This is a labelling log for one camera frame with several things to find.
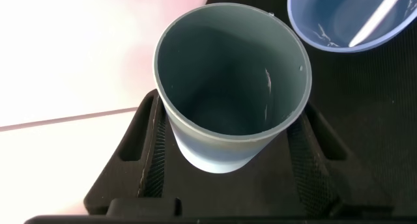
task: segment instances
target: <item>mesh panel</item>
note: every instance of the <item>mesh panel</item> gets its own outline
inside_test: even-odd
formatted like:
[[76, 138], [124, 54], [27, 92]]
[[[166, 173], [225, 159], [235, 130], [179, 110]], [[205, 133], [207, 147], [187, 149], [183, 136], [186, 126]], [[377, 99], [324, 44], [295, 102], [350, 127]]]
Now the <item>mesh panel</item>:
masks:
[[324, 165], [313, 156], [303, 130], [302, 117], [287, 129], [293, 171], [300, 200], [307, 215], [322, 217], [328, 214], [337, 195]]
[[378, 48], [309, 49], [310, 101], [392, 196], [394, 215], [417, 214], [417, 21]]
[[162, 111], [158, 121], [152, 164], [146, 177], [144, 197], [162, 196], [165, 171], [165, 124], [165, 111]]

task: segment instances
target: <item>light blue bowl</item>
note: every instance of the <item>light blue bowl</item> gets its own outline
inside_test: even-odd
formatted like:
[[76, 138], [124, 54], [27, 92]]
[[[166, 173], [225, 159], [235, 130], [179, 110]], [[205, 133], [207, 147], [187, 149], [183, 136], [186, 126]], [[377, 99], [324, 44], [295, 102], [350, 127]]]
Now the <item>light blue bowl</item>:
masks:
[[395, 0], [288, 0], [287, 10], [291, 25], [302, 40], [323, 51], [349, 53], [376, 48], [417, 17], [417, 0], [397, 0], [387, 14], [379, 16], [383, 19], [376, 20], [380, 23], [373, 32], [354, 45], [353, 38], [383, 1]]

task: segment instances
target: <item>plastic cup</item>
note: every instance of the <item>plastic cup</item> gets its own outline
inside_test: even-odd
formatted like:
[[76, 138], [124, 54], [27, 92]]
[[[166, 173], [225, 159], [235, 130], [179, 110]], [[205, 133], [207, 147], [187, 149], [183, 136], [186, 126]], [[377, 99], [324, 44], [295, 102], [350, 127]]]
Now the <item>plastic cup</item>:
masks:
[[417, 17], [417, 0], [288, 0], [287, 8], [304, 41], [333, 52], [375, 48]]
[[180, 151], [211, 173], [248, 163], [296, 120], [311, 89], [295, 33], [267, 12], [234, 3], [175, 20], [156, 48], [154, 78]]

